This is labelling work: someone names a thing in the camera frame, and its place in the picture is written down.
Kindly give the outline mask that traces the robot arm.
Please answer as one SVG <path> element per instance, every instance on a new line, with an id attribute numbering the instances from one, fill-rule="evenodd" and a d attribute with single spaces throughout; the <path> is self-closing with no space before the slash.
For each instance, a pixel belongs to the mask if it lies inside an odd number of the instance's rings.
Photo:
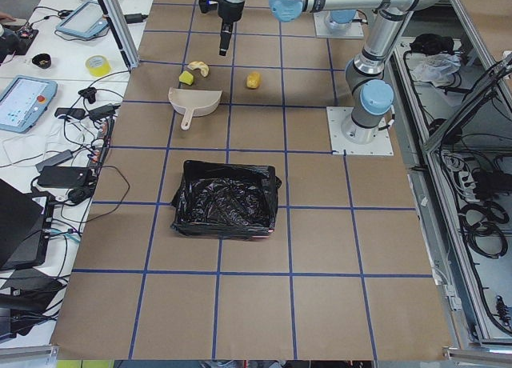
<path id="1" fill-rule="evenodd" d="M 410 14 L 432 6 L 439 0 L 269 0 L 274 17 L 281 22 L 291 22 L 301 14 L 321 11 L 369 9 L 377 14 L 370 34 L 361 52 L 355 55 L 346 69 L 346 81 L 354 96 L 354 108 L 348 118 L 348 127 L 368 133 L 378 128 L 382 116 L 389 110 L 372 111 L 362 100 L 370 85 L 382 90 L 390 87 L 382 80 L 382 73 L 398 38 L 409 21 Z"/>

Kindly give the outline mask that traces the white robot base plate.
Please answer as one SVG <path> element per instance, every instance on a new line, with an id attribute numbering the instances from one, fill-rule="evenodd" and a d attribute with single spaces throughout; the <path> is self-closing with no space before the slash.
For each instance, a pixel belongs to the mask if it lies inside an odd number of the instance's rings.
<path id="1" fill-rule="evenodd" d="M 381 118 L 378 126 L 361 128 L 352 120 L 352 107 L 329 106 L 326 108 L 331 153 L 336 155 L 384 156 L 394 155 L 387 129 Z"/>

